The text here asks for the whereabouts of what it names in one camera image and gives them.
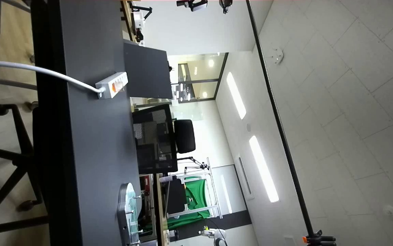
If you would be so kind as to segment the round glass dish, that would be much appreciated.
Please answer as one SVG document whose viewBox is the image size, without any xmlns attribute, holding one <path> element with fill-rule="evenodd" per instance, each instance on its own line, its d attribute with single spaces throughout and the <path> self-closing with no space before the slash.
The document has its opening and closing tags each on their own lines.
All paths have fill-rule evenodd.
<svg viewBox="0 0 393 246">
<path fill-rule="evenodd" d="M 122 246 L 140 246 L 137 217 L 140 197 L 131 183 L 122 183 L 117 199 L 117 223 Z"/>
</svg>

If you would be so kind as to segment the black office chair base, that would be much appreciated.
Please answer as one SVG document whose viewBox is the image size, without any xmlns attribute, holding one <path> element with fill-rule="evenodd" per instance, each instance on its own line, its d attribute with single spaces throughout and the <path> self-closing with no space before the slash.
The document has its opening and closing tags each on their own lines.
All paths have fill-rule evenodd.
<svg viewBox="0 0 393 246">
<path fill-rule="evenodd" d="M 20 152 L 15 153 L 15 152 L 0 149 L 0 158 L 9 160 L 15 165 L 13 172 L 9 175 L 6 182 L 0 188 L 0 205 L 12 191 L 12 188 L 20 182 L 20 179 L 24 175 L 27 175 L 35 198 L 26 199 L 24 202 L 17 205 L 19 212 L 26 212 L 34 208 L 35 205 L 39 205 L 43 202 L 39 178 L 36 173 L 35 149 L 28 138 L 27 130 L 23 124 L 17 106 L 15 104 L 0 104 L 0 116 L 6 115 L 8 112 L 12 113 Z M 46 223 L 47 223 L 46 216 L 1 223 L 0 232 L 35 227 L 35 225 L 41 225 Z"/>
</svg>

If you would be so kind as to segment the black monitor screen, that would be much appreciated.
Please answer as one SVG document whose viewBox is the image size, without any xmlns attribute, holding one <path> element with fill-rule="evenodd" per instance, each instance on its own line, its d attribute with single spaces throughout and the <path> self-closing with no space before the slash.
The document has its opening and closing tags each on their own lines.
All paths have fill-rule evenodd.
<svg viewBox="0 0 393 246">
<path fill-rule="evenodd" d="M 177 169 L 172 116 L 167 104 L 132 113 L 140 173 L 173 172 Z"/>
</svg>

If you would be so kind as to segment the white extension cord power strip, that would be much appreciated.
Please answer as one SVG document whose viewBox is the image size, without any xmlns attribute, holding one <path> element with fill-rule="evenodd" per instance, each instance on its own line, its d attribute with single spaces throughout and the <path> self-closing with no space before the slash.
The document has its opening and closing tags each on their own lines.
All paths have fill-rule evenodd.
<svg viewBox="0 0 393 246">
<path fill-rule="evenodd" d="M 128 83 L 125 72 L 112 74 L 95 83 L 99 98 L 114 98 Z"/>
</svg>

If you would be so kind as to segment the green cloth backdrop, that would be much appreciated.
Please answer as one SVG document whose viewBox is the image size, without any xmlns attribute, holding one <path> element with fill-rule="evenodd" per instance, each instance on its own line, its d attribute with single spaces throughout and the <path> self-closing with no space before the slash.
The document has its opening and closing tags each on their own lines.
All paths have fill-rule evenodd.
<svg viewBox="0 0 393 246">
<path fill-rule="evenodd" d="M 174 182 L 169 186 L 166 212 L 177 213 L 183 212 L 184 208 L 189 209 L 187 214 L 169 219 L 169 228 L 184 227 L 210 217 L 210 212 L 204 210 L 207 205 L 204 186 L 206 182 L 196 176 L 187 178 L 183 184 Z"/>
</svg>

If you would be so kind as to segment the black ceiling pole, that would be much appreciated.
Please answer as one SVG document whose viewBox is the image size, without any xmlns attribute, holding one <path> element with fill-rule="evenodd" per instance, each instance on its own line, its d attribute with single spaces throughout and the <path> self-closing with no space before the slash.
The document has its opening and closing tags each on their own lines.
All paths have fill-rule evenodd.
<svg viewBox="0 0 393 246">
<path fill-rule="evenodd" d="M 304 242 L 305 246 L 337 246 L 334 236 L 326 236 L 326 235 L 322 234 L 320 229 L 315 231 L 314 227 L 312 227 L 312 223 L 311 223 L 311 219 L 309 219 L 309 213 L 308 213 L 308 209 L 307 209 L 307 204 L 305 204 L 305 199 L 304 199 L 304 195 L 303 195 L 301 184 L 300 184 L 300 180 L 298 180 L 298 176 L 297 176 L 297 172 L 296 172 L 296 167 L 294 167 L 294 163 L 293 163 L 293 157 L 292 157 L 292 153 L 290 153 L 290 147 L 289 147 L 289 143 L 286 141 L 285 131 L 283 131 L 283 127 L 282 127 L 282 123 L 281 123 L 281 119 L 279 119 L 279 115 L 278 115 L 277 104 L 275 104 L 275 100 L 274 100 L 274 96 L 273 96 L 273 90 L 271 90 L 271 86 L 270 86 L 270 79 L 268 79 L 268 74 L 267 74 L 267 70 L 266 70 L 266 63 L 264 63 L 264 59 L 263 59 L 260 40 L 259 40 L 259 34 L 256 31 L 255 16 L 253 16 L 252 7 L 251 7 L 251 0 L 245 0 L 245 8 L 247 8 L 247 14 L 248 14 L 252 35 L 253 35 L 253 42 L 255 42 L 255 46 L 256 46 L 258 60 L 259 60 L 259 65 L 260 65 L 260 70 L 262 70 L 266 91 L 267 91 L 270 106 L 271 106 L 271 111 L 273 111 L 273 115 L 274 115 L 274 122 L 275 122 L 275 126 L 277 126 L 277 130 L 278 130 L 278 134 L 279 134 L 282 150 L 283 150 L 283 154 L 285 154 L 285 158 L 286 158 L 286 163 L 288 163 L 289 173 L 290 173 L 290 178 L 292 178 L 292 182 L 293 182 L 293 188 L 294 188 L 294 193 L 296 193 L 296 197 L 297 197 L 297 202 L 298 202 L 300 212 L 301 212 L 301 216 L 303 216 L 304 227 L 305 227 L 305 231 L 307 231 L 307 234 L 301 238 L 301 240 Z"/>
</svg>

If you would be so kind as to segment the black office chair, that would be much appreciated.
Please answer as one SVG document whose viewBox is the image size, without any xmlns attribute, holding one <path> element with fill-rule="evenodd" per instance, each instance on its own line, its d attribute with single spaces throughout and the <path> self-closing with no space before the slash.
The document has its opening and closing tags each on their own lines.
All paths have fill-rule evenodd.
<svg viewBox="0 0 393 246">
<path fill-rule="evenodd" d="M 180 119 L 174 122 L 174 139 L 178 153 L 187 153 L 195 149 L 195 134 L 191 120 Z"/>
</svg>

